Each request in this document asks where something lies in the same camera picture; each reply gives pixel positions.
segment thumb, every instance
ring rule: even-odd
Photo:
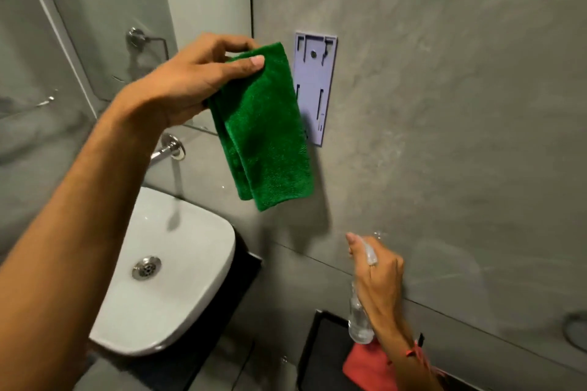
[[[349,232],[346,234],[346,240],[355,261],[355,276],[357,278],[364,278],[365,276],[371,275],[369,263],[367,263],[367,253],[365,252],[361,237]]]
[[[257,56],[246,59],[212,65],[217,65],[220,70],[218,72],[218,80],[215,82],[218,86],[223,86],[233,79],[242,79],[258,72],[265,65],[265,56],[258,54]]]

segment fingernail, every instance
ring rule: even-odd
[[[251,62],[255,66],[255,68],[262,68],[265,65],[265,56],[262,54],[258,54],[257,56],[251,57]]]

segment white sink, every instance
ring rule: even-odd
[[[234,248],[224,218],[141,187],[91,340],[129,356],[165,349],[209,305]]]

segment hand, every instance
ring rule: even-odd
[[[370,266],[361,237],[347,233],[349,252],[355,261],[355,288],[369,321],[376,333],[395,332],[413,344],[412,332],[401,308],[401,279],[404,261],[373,237],[363,237],[377,255],[377,264]]]
[[[180,125],[204,110],[203,101],[228,81],[263,68],[263,56],[227,62],[230,57],[226,52],[255,48],[257,43],[246,36],[202,34],[171,60],[125,87],[113,108],[132,111],[147,107],[161,127]]]

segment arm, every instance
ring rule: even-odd
[[[262,58],[224,63],[226,51],[255,46],[202,36],[128,85],[100,118],[0,269],[0,390],[73,387],[160,134],[229,80],[261,69]]]
[[[359,301],[379,343],[393,363],[397,387],[400,391],[442,391],[442,388],[425,365],[406,353],[414,347],[414,340],[401,311],[401,277],[403,259],[386,249],[373,237],[363,239],[373,247],[377,265],[370,266],[361,238],[347,234],[349,251],[355,260],[355,286]]]

